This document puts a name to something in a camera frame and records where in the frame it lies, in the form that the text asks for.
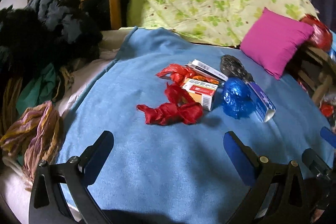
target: magenta cushion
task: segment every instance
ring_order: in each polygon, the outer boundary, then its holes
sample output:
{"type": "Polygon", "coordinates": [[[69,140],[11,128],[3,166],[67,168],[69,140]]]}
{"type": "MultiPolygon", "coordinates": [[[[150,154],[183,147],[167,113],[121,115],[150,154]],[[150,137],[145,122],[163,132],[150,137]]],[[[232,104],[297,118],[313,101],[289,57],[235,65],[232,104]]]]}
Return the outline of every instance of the magenta cushion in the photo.
{"type": "Polygon", "coordinates": [[[278,15],[267,8],[241,42],[240,49],[277,80],[298,47],[313,33],[307,23],[278,15]]]}

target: pile of clothes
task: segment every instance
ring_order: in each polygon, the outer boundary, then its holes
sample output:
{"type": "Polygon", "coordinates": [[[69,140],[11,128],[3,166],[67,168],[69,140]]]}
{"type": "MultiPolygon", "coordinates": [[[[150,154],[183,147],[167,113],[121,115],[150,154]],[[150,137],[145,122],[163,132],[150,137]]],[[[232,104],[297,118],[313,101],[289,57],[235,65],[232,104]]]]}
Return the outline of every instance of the pile of clothes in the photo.
{"type": "Polygon", "coordinates": [[[31,180],[36,163],[53,159],[63,136],[52,103],[73,83],[78,58],[99,58],[101,40],[75,0],[30,0],[23,9],[0,10],[0,146],[24,158],[31,180]]]}

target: white bed sheet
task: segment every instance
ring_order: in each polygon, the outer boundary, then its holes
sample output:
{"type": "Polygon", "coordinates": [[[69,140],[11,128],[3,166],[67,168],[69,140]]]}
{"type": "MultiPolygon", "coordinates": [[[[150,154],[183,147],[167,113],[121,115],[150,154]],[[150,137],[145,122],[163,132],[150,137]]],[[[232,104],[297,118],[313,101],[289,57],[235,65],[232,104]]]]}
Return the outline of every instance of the white bed sheet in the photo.
{"type": "MultiPolygon", "coordinates": [[[[101,72],[105,66],[110,62],[111,58],[115,57],[116,49],[119,49],[123,43],[126,35],[131,30],[112,30],[103,31],[103,40],[100,42],[101,49],[100,59],[94,60],[87,64],[80,70],[74,72],[75,81],[73,86],[65,93],[62,100],[57,102],[56,108],[60,111],[61,115],[66,115],[67,111],[73,105],[84,88],[90,81],[101,72]],[[112,51],[114,56],[107,54],[106,51],[112,51]]],[[[6,161],[7,165],[11,168],[0,164],[0,195],[3,196],[5,202],[13,211],[17,219],[22,224],[29,224],[29,202],[31,193],[26,190],[22,172],[19,166],[15,166],[6,161]]],[[[80,214],[70,208],[76,220],[80,220],[80,214]]]]}

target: screw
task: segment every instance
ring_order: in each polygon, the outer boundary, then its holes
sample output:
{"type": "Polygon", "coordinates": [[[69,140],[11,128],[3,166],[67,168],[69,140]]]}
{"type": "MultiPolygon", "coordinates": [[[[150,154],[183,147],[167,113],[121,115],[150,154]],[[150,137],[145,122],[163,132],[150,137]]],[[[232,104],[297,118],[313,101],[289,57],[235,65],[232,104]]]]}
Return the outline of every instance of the screw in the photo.
{"type": "Polygon", "coordinates": [[[295,160],[291,160],[291,165],[294,167],[298,167],[299,164],[295,160]]]}
{"type": "Polygon", "coordinates": [[[260,160],[262,163],[264,163],[264,164],[268,163],[268,158],[265,157],[265,156],[261,156],[261,157],[259,158],[259,160],[260,160]]]}
{"type": "Polygon", "coordinates": [[[47,162],[45,161],[45,160],[40,160],[39,161],[39,166],[40,167],[43,167],[43,166],[45,166],[47,164],[47,162]]]}
{"type": "Polygon", "coordinates": [[[72,163],[72,164],[74,164],[75,162],[78,162],[78,157],[77,156],[73,156],[73,157],[71,157],[70,159],[69,159],[69,162],[70,163],[72,163]]]}

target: red label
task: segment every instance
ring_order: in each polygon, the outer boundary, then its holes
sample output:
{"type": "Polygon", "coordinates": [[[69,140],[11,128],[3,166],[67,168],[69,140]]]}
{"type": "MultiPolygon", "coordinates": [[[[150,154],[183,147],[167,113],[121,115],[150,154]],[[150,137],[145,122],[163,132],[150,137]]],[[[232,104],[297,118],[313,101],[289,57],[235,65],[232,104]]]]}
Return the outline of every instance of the red label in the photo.
{"type": "Polygon", "coordinates": [[[203,88],[203,87],[197,86],[197,85],[192,85],[190,90],[195,91],[196,93],[201,93],[201,94],[210,95],[210,96],[213,96],[214,93],[215,93],[214,90],[203,88]]]}

